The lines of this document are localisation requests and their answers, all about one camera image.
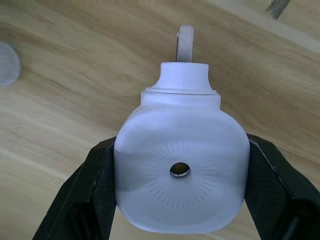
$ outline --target light wood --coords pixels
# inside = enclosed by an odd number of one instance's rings
[[[320,1],[4,0],[0,38],[23,63],[0,90],[0,239],[31,239],[89,150],[115,136],[140,92],[175,59],[180,25],[195,28],[193,61],[208,63],[222,109],[273,142],[320,189]],[[111,240],[258,240],[246,206],[206,235],[142,231],[116,212]]]

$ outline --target hole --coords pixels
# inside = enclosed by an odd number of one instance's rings
[[[190,167],[184,162],[178,162],[170,168],[170,174],[175,178],[183,178],[190,173]]]

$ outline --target white plastic object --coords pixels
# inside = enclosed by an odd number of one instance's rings
[[[150,232],[223,228],[245,195],[250,145],[220,110],[208,65],[165,62],[141,94],[114,145],[115,195],[122,214]]]
[[[10,87],[21,73],[20,58],[14,48],[0,42],[0,88]]]

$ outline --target wooden surface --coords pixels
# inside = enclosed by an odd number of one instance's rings
[[[193,61],[208,63],[222,109],[281,150],[320,189],[320,1],[3,0],[0,38],[21,56],[0,89],[0,239],[31,239],[62,183],[99,141],[115,136],[195,27]],[[205,235],[142,231],[116,212],[111,240],[258,240],[243,206]]]

